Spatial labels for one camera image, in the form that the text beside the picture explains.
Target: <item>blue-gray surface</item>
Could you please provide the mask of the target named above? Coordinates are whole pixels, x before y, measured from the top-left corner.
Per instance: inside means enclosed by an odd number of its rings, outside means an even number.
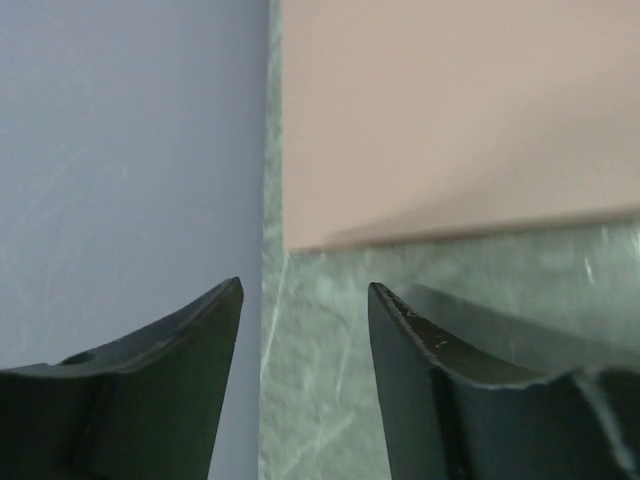
[[[211,478],[257,477],[266,1],[0,6],[0,367],[246,290]]]
[[[272,2],[269,70],[261,478],[389,478],[367,327],[372,281],[509,361],[542,371],[591,362],[640,365],[639,222],[283,253],[279,3]],[[355,180],[364,185],[366,176]],[[442,294],[421,295],[424,287]],[[492,311],[468,315],[459,299]]]

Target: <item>tan panel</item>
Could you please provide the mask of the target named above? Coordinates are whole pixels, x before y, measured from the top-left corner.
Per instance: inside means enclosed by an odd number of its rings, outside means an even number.
[[[288,249],[640,211],[640,2],[283,0]]]

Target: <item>green marble surface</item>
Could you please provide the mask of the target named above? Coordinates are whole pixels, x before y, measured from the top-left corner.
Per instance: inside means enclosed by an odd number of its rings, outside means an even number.
[[[269,68],[261,479],[390,478],[369,350],[366,289],[372,281],[401,296],[415,293],[415,285],[435,288],[504,315],[505,322],[492,326],[498,330],[494,340],[480,346],[510,360],[535,363],[539,359],[527,354],[545,342],[536,332],[552,332],[567,339],[551,352],[555,365],[637,362],[640,222],[331,254],[284,253],[278,0],[272,2]],[[510,320],[512,315],[526,320]],[[474,319],[457,318],[450,327],[473,341]],[[565,344],[568,353],[559,354]]]

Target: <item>marble countertop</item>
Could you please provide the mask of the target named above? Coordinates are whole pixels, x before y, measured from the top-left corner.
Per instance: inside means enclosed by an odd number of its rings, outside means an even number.
[[[271,14],[260,370],[263,480],[390,478],[369,348],[366,292],[372,281],[400,296],[416,285],[434,288],[526,319],[534,328],[597,342],[604,348],[586,351],[596,360],[640,352],[640,222],[330,254],[284,253],[279,0],[272,1]],[[507,356],[526,347],[526,331],[501,332]]]

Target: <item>gray panel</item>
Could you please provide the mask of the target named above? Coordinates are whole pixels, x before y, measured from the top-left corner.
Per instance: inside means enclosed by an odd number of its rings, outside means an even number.
[[[257,476],[268,3],[0,6],[0,367],[246,290],[212,478]]]

